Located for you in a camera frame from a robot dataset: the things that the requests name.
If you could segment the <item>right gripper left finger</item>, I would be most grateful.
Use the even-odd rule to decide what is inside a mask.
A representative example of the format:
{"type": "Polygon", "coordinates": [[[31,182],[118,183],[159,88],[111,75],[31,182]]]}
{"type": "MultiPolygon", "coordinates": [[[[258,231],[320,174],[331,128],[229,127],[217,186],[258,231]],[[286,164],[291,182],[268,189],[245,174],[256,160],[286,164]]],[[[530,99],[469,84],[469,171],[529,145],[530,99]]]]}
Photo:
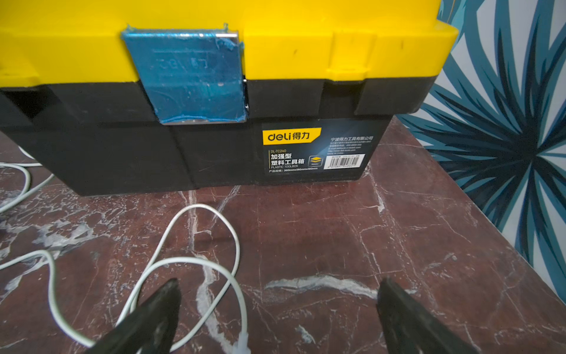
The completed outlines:
{"type": "Polygon", "coordinates": [[[181,290],[172,278],[87,353],[169,353],[178,326],[181,290]]]}

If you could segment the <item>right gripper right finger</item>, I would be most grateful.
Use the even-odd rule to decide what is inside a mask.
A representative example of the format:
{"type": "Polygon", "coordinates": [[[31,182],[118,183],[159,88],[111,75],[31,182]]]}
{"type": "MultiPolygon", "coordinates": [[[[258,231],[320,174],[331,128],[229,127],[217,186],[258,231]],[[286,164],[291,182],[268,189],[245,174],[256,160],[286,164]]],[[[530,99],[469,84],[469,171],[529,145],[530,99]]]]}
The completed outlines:
{"type": "Polygon", "coordinates": [[[389,353],[477,352],[389,277],[380,282],[377,312],[389,353]]]}

